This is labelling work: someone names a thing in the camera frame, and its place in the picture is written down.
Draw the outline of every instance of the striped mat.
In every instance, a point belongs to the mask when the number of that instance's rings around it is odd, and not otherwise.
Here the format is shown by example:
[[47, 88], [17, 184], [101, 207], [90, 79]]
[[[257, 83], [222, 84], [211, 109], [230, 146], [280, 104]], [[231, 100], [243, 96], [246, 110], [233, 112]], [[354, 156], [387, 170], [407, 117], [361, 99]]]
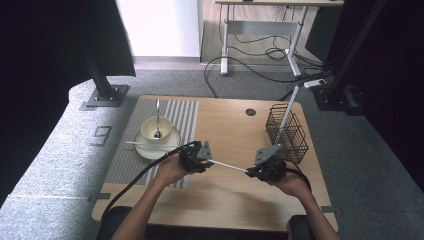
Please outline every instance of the striped mat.
[[[168, 118], [180, 132], [180, 145], [194, 140], [199, 103], [195, 101], [160, 100], [160, 116]], [[122, 135], [118, 149], [113, 157], [105, 183], [130, 183], [153, 160], [146, 159], [135, 150], [135, 145], [126, 141], [134, 141], [140, 132], [141, 124], [148, 118], [156, 116], [155, 99], [139, 99]], [[148, 185], [155, 176], [159, 166], [151, 168], [136, 184]], [[172, 184], [170, 187], [186, 188], [188, 176]]]

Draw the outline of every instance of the saucer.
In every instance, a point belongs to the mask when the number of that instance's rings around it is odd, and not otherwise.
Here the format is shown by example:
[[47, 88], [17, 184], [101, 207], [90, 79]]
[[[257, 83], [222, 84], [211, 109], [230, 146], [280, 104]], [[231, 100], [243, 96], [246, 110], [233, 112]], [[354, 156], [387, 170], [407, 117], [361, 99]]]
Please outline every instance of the saucer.
[[156, 160], [165, 155], [166, 152], [172, 151], [177, 148], [177, 146], [180, 145], [181, 136], [180, 132], [175, 127], [172, 127], [168, 141], [166, 141], [165, 143], [152, 144], [148, 142], [147, 139], [143, 137], [143, 135], [141, 135], [141, 132], [137, 134], [135, 141], [149, 145], [147, 146], [142, 144], [136, 144], [135, 150], [138, 152], [138, 154], [140, 154], [144, 158]]

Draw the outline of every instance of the desk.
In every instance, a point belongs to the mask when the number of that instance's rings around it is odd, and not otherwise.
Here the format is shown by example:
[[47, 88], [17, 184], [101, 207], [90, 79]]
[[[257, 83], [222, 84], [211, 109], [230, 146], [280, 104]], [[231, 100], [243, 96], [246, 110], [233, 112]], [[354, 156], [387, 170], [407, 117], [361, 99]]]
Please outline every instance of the desk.
[[[286, 49], [287, 60], [294, 76], [300, 76], [300, 70], [294, 58], [297, 42], [302, 31], [309, 6], [342, 6], [343, 0], [215, 0], [215, 3], [226, 5], [227, 13], [224, 19], [224, 44], [222, 47], [221, 74], [228, 74], [228, 34], [245, 35], [277, 35], [293, 37], [289, 49]], [[230, 20], [230, 5], [272, 5], [272, 6], [303, 6], [297, 22], [269, 22], [269, 21], [235, 21]]]
[[[276, 101], [142, 96], [142, 99], [196, 101], [199, 103], [195, 140], [209, 141], [213, 159], [240, 168], [253, 166], [256, 151], [270, 146], [265, 123]], [[253, 108], [255, 116], [245, 111]], [[309, 134], [303, 110], [295, 103], [297, 115], [309, 146], [299, 167], [308, 176], [320, 206], [331, 206], [321, 168]], [[105, 183], [101, 193], [116, 196], [126, 184]], [[145, 186], [135, 185], [115, 205], [133, 206]], [[95, 220], [110, 200], [97, 200], [92, 212]], [[269, 187], [243, 172], [214, 165], [202, 174], [190, 175], [187, 188], [167, 188], [159, 198], [149, 223], [172, 226], [288, 231], [288, 221], [305, 214], [302, 205], [275, 187]], [[337, 230], [334, 213], [325, 213]]]

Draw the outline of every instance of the utensil holder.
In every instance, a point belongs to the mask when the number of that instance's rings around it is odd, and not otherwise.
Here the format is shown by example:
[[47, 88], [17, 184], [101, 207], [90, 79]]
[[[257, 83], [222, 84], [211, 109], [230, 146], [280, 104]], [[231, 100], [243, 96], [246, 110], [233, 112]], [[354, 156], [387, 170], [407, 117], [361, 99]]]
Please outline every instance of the utensil holder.
[[280, 128], [287, 107], [286, 103], [272, 105], [265, 127], [272, 145], [279, 144], [282, 147], [276, 154], [284, 160], [299, 164], [309, 147], [302, 125], [292, 111], [289, 111], [285, 126]]

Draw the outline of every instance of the hand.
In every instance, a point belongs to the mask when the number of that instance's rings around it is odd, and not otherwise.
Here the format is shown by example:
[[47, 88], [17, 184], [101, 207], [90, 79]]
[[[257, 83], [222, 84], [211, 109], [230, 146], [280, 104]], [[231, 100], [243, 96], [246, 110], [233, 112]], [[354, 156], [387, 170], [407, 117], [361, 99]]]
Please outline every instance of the hand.
[[179, 164], [179, 153], [164, 160], [156, 173], [155, 180], [159, 180], [163, 186], [179, 181], [188, 173]]
[[[289, 161], [286, 161], [286, 163], [287, 163], [287, 168], [297, 170], [294, 163]], [[312, 194], [311, 191], [309, 191], [309, 188], [306, 185], [306, 183], [297, 174], [294, 174], [294, 173], [288, 172], [286, 173], [286, 176], [284, 176], [280, 181], [268, 182], [268, 184], [275, 185], [285, 194], [294, 196], [297, 198]]]

